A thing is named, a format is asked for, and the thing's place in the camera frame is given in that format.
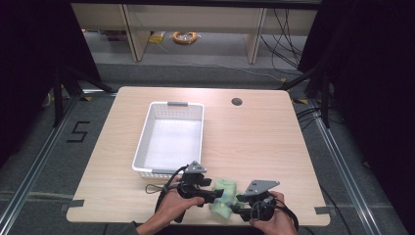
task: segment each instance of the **wooden table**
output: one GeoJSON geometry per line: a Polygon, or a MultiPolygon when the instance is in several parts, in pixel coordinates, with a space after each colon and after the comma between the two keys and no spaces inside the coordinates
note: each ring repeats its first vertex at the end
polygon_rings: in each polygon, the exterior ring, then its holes
{"type": "MultiPolygon", "coordinates": [[[[272,190],[285,194],[300,225],[329,224],[328,214],[315,212],[326,205],[287,92],[155,87],[119,89],[73,198],[84,205],[69,209],[69,221],[144,222],[154,213],[159,194],[146,194],[145,187],[162,182],[131,167],[153,101],[205,105],[202,165],[211,186],[226,178],[243,192],[253,179],[278,180],[272,190]],[[233,98],[243,104],[233,105],[233,98]]],[[[237,214],[229,220],[213,215],[208,205],[189,209],[183,224],[248,225],[237,214]]]]}

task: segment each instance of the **black curtain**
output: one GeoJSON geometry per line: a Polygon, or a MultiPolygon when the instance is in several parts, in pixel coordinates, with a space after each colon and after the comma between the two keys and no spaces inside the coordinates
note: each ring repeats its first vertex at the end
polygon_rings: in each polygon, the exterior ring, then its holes
{"type": "MultiPolygon", "coordinates": [[[[300,70],[317,65],[329,38],[323,32],[340,24],[327,11],[318,14],[300,70]]],[[[358,11],[354,30],[341,43],[346,49],[332,56],[336,105],[402,223],[415,234],[415,2],[361,0],[358,11]]]]}
{"type": "Polygon", "coordinates": [[[19,150],[53,87],[56,69],[75,68],[95,80],[100,76],[69,2],[0,1],[0,30],[1,167],[19,150]]]}

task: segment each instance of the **black cable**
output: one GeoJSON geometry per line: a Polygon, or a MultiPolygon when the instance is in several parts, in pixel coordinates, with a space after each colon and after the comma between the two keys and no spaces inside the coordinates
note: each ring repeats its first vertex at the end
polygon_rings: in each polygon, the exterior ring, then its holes
{"type": "Polygon", "coordinates": [[[260,212],[259,204],[261,204],[262,207],[270,207],[270,208],[281,210],[282,212],[286,213],[293,220],[293,224],[294,224],[294,227],[296,228],[296,230],[299,231],[299,219],[297,218],[297,216],[282,201],[280,201],[278,199],[275,199],[275,200],[277,202],[280,202],[283,205],[283,207],[280,207],[280,206],[277,206],[277,205],[272,205],[272,204],[267,204],[267,203],[264,203],[263,201],[255,202],[253,204],[253,206],[251,207],[251,219],[254,219],[254,217],[253,217],[254,210],[256,210],[257,215],[259,217],[259,212],[260,212]]]}
{"type": "MultiPolygon", "coordinates": [[[[286,46],[284,46],[283,44],[280,43],[280,40],[283,37],[283,33],[281,33],[281,35],[280,35],[280,37],[278,39],[275,37],[275,35],[272,35],[272,37],[274,38],[274,40],[276,41],[276,43],[279,44],[282,48],[286,49],[287,51],[292,52],[292,50],[290,50],[289,48],[287,48],[286,46]]],[[[302,51],[299,50],[298,52],[295,52],[295,53],[297,53],[298,55],[300,55],[300,53],[302,53],[302,51]]]]}
{"type": "Polygon", "coordinates": [[[315,233],[309,227],[304,227],[304,229],[307,230],[309,234],[315,235],[315,233]]]}
{"type": "Polygon", "coordinates": [[[273,55],[278,56],[279,58],[281,58],[281,60],[285,61],[287,64],[289,64],[292,67],[296,67],[296,64],[292,61],[290,61],[287,57],[283,56],[282,54],[280,54],[279,52],[277,52],[275,49],[277,47],[278,44],[276,44],[274,47],[271,47],[263,38],[263,36],[261,35],[260,38],[262,39],[263,43],[265,44],[265,46],[268,48],[269,51],[271,51],[271,53],[273,55]]]}
{"type": "Polygon", "coordinates": [[[317,112],[319,110],[321,110],[321,108],[310,108],[310,109],[307,109],[307,110],[303,110],[301,112],[298,112],[296,114],[296,116],[297,116],[297,119],[299,119],[299,118],[303,117],[303,114],[309,114],[309,113],[317,112]]]}
{"type": "Polygon", "coordinates": [[[334,123],[337,123],[337,124],[341,124],[341,125],[344,125],[344,124],[345,124],[345,122],[344,122],[344,121],[339,122],[339,121],[333,120],[333,119],[331,119],[331,118],[329,118],[329,120],[330,120],[330,121],[332,121],[332,122],[334,122],[334,123]]]}
{"type": "MultiPolygon", "coordinates": [[[[276,14],[276,12],[275,12],[275,9],[274,9],[274,15],[275,15],[275,17],[277,18],[277,21],[279,21],[279,19],[278,19],[278,17],[277,17],[277,14],[276,14]]],[[[284,31],[284,28],[281,26],[281,24],[280,24],[280,28],[281,28],[281,31],[283,32],[283,31],[284,31]]],[[[281,43],[280,43],[281,37],[283,37],[283,33],[281,33],[281,34],[280,34],[280,37],[278,38],[278,40],[277,40],[277,38],[275,38],[275,35],[272,35],[272,37],[274,37],[275,41],[277,42],[277,45],[278,45],[278,44],[280,44],[280,45],[281,45],[281,47],[283,47],[283,48],[284,48],[284,49],[286,49],[287,51],[290,51],[290,49],[288,49],[287,47],[285,47],[283,44],[281,44],[281,43]]]]}
{"type": "Polygon", "coordinates": [[[315,120],[315,119],[317,119],[317,118],[320,118],[320,116],[308,117],[308,118],[305,118],[305,119],[299,120],[299,123],[305,122],[306,120],[310,120],[310,119],[315,120]]]}
{"type": "Polygon", "coordinates": [[[317,119],[319,119],[319,118],[321,118],[321,116],[317,116],[317,117],[311,117],[312,118],[312,120],[311,121],[309,121],[302,129],[301,129],[301,131],[303,131],[303,130],[305,130],[312,122],[314,122],[315,120],[317,120],[317,119]]]}
{"type": "Polygon", "coordinates": [[[290,14],[290,10],[289,10],[289,9],[286,9],[286,10],[285,10],[285,13],[286,13],[286,22],[285,22],[285,24],[287,25],[287,33],[288,33],[288,37],[287,37],[287,34],[286,34],[286,33],[284,33],[284,35],[285,35],[286,40],[288,41],[288,43],[289,43],[289,44],[290,44],[290,46],[291,46],[292,53],[293,53],[293,57],[294,57],[294,59],[296,60],[297,65],[298,65],[298,64],[299,64],[299,62],[300,62],[300,60],[299,60],[299,58],[297,57],[296,50],[294,50],[293,41],[291,40],[291,35],[290,35],[290,25],[288,24],[288,15],[290,14]]]}
{"type": "Polygon", "coordinates": [[[281,28],[281,31],[282,31],[281,34],[284,35],[284,37],[286,38],[286,40],[289,43],[290,47],[292,48],[292,50],[289,50],[289,51],[293,52],[293,55],[294,55],[296,61],[298,61],[298,57],[297,57],[297,54],[295,53],[295,51],[298,50],[299,52],[301,52],[301,50],[298,49],[296,46],[294,46],[293,42],[291,40],[290,26],[288,24],[289,10],[286,9],[286,18],[285,18],[286,21],[284,22],[284,26],[281,24],[280,19],[278,18],[278,15],[277,15],[277,11],[275,9],[274,9],[274,15],[275,15],[275,18],[277,19],[278,24],[280,25],[280,28],[281,28]],[[286,26],[287,26],[287,31],[288,31],[289,36],[287,36],[287,33],[285,32],[286,26]]]}
{"type": "Polygon", "coordinates": [[[301,74],[297,74],[297,73],[291,73],[291,72],[287,72],[287,71],[278,70],[274,65],[274,53],[272,53],[272,56],[271,56],[271,64],[272,64],[272,67],[280,73],[285,73],[285,74],[289,74],[289,75],[297,75],[297,76],[301,75],[301,74]]]}
{"type": "Polygon", "coordinates": [[[189,165],[185,165],[185,166],[181,166],[179,169],[177,169],[170,177],[170,179],[168,179],[167,183],[164,184],[164,186],[162,186],[162,190],[167,193],[168,192],[168,186],[170,185],[171,181],[173,181],[174,177],[182,170],[185,170],[189,165]]]}
{"type": "Polygon", "coordinates": [[[108,229],[108,224],[106,223],[105,226],[104,226],[103,235],[107,234],[107,229],[108,229]]]}
{"type": "Polygon", "coordinates": [[[343,217],[342,213],[340,212],[338,206],[336,205],[335,201],[332,199],[332,197],[330,197],[329,193],[327,193],[327,191],[323,188],[323,186],[319,183],[321,191],[323,191],[323,193],[327,196],[327,198],[330,200],[330,202],[333,204],[333,206],[335,207],[336,212],[339,214],[340,218],[342,219],[343,224],[346,227],[347,233],[351,234],[351,230],[348,227],[345,218],[343,217]]]}

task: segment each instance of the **gray floor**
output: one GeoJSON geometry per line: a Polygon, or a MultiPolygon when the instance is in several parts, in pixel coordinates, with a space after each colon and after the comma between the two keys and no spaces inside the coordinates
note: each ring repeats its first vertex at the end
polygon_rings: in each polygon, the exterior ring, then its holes
{"type": "MultiPolygon", "coordinates": [[[[249,65],[242,35],[201,33],[194,44],[185,46],[172,42],[170,35],[169,32],[166,34],[162,46],[150,44],[140,63],[132,61],[125,41],[110,42],[105,35],[96,32],[88,32],[85,37],[103,81],[113,88],[146,84],[275,89],[281,84],[282,78],[291,80],[295,77],[272,68],[271,55],[263,43],[259,46],[256,63],[249,65]]],[[[293,37],[293,42],[298,48],[302,48],[305,39],[293,37]]],[[[274,45],[271,36],[265,36],[265,40],[274,45]]],[[[284,49],[280,52],[293,60],[290,52],[284,49]]],[[[285,72],[298,73],[281,60],[275,59],[274,66],[285,72]]],[[[88,84],[82,85],[85,88],[90,87],[88,84]]],[[[302,90],[305,85],[306,82],[291,89],[292,98],[303,98],[302,90]]],[[[89,102],[77,102],[9,234],[116,234],[120,230],[123,224],[70,223],[66,220],[65,210],[65,205],[71,200],[85,170],[114,98],[97,96],[89,102]],[[68,140],[79,138],[71,132],[75,124],[83,120],[90,121],[78,128],[88,132],[85,140],[81,143],[69,143],[68,140]]],[[[294,107],[296,112],[300,112],[308,109],[309,105],[294,104],[294,107]]],[[[21,150],[0,170],[1,212],[7,207],[13,193],[19,189],[52,130],[53,114],[53,107],[46,107],[39,113],[37,121],[22,143],[21,150]]],[[[362,165],[363,157],[346,126],[341,124],[342,117],[335,110],[331,110],[330,119],[331,131],[383,234],[407,234],[370,168],[362,165]]],[[[320,184],[339,207],[351,232],[366,234],[317,123],[303,118],[300,126],[304,128],[304,140],[320,184]]],[[[327,197],[325,199],[328,207],[332,209],[333,204],[327,197]]],[[[331,219],[326,227],[310,229],[315,234],[347,234],[338,214],[332,214],[331,219]]],[[[190,234],[193,231],[180,230],[183,227],[177,228],[178,230],[174,230],[175,228],[177,227],[172,226],[163,234],[190,234]]],[[[241,234],[241,231],[226,230],[226,234],[241,234]]],[[[300,234],[309,233],[301,228],[300,234]]]]}

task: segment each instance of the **green object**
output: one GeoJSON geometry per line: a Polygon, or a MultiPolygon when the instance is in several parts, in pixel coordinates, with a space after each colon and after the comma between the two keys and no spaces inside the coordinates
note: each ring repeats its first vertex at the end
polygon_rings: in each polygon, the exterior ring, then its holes
{"type": "Polygon", "coordinates": [[[229,219],[232,214],[232,210],[229,206],[238,203],[238,199],[236,198],[236,182],[227,179],[219,179],[212,188],[212,190],[216,189],[223,189],[223,194],[221,198],[214,200],[210,209],[213,213],[216,213],[225,219],[229,219]]]}

